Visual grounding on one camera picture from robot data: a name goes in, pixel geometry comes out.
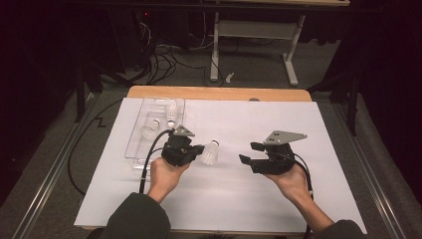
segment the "hand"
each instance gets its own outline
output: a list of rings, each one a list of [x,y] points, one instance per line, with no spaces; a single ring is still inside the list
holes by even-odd
[[[177,186],[180,176],[189,165],[190,163],[183,166],[173,166],[162,157],[153,161],[150,170],[151,184],[147,195],[161,203],[168,193]]]
[[[319,234],[333,224],[332,220],[316,205],[308,192],[307,178],[304,171],[295,165],[281,175],[266,174],[273,180],[301,212],[315,234]]]
[[[266,177],[273,180],[283,195],[293,203],[300,199],[311,199],[308,192],[307,178],[304,171],[298,166],[281,175],[265,174]]]

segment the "white metal frame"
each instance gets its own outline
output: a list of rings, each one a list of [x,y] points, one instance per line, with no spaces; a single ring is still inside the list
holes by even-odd
[[[293,53],[298,44],[302,27],[304,26],[305,16],[300,16],[297,23],[267,23],[267,22],[248,22],[248,21],[221,21],[219,13],[215,14],[214,19],[214,47],[211,57],[210,81],[218,81],[218,39],[220,36],[226,37],[245,37],[245,38],[270,38],[290,40],[291,47],[288,53],[283,54],[283,62],[288,73],[290,84],[295,87],[299,84],[295,69],[292,64]]]

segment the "white paper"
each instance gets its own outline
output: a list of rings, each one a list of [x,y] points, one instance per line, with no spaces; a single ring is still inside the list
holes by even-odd
[[[124,99],[121,104],[75,225],[106,226],[124,199],[138,191],[140,171],[131,168],[124,152],[141,103]],[[310,168],[319,207],[332,220],[351,219],[366,232],[316,103],[186,100],[184,125],[195,133],[192,144],[218,140],[219,158],[214,165],[193,161],[161,203],[173,230],[304,232],[304,218],[274,182],[239,158],[267,158],[250,142],[283,130],[308,136],[290,145]]]

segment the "cable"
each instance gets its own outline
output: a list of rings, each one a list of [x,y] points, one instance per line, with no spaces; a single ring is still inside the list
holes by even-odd
[[[151,158],[152,154],[154,153],[155,145],[157,144],[158,140],[163,135],[165,135],[166,133],[171,133],[171,132],[173,132],[173,129],[166,129],[165,131],[161,132],[158,135],[158,137],[154,140],[154,142],[152,143],[152,146],[149,149],[149,153],[146,156],[145,164],[143,165],[142,176],[140,177],[139,193],[143,194],[143,190],[145,188],[146,173],[148,172],[148,170],[146,168],[148,167],[149,159]]]
[[[310,169],[308,168],[307,164],[305,163],[304,159],[301,158],[299,155],[294,153],[294,156],[298,157],[303,164],[299,163],[297,160],[293,159],[293,161],[295,162],[295,164],[297,164],[305,173],[305,177],[307,178],[307,185],[308,185],[308,191],[311,194],[311,199],[314,200],[314,190],[313,190],[313,185],[311,183],[311,173],[310,173]],[[309,236],[311,235],[311,227],[309,224],[307,224],[307,229],[305,231],[304,234],[304,239],[309,238]]]
[[[99,116],[104,113],[106,110],[108,110],[109,108],[111,108],[112,106],[114,106],[115,104],[121,102],[123,99],[120,99],[114,103],[111,103],[110,105],[108,105],[107,107],[105,107],[102,111],[100,111],[98,114],[96,114],[96,116],[91,119],[91,121],[87,124],[87,126],[84,128],[84,131],[81,133],[81,135],[78,137],[77,141],[75,142],[75,145],[72,147],[71,152],[69,153],[69,157],[68,157],[68,176],[69,179],[71,180],[72,185],[75,187],[75,189],[82,195],[85,196],[85,192],[82,191],[80,188],[78,188],[78,186],[75,184],[74,179],[72,178],[72,171],[71,171],[71,160],[72,160],[72,155],[74,154],[75,148],[78,146],[79,142],[81,141],[81,138],[84,136],[84,134],[87,132],[88,128],[90,127],[90,125],[95,121],[99,119]]]

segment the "dark sleeve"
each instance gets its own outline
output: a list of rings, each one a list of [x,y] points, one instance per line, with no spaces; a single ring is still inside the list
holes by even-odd
[[[322,231],[316,239],[365,239],[354,221],[339,220]]]
[[[131,193],[109,218],[101,239],[164,239],[169,231],[164,209],[147,195]]]

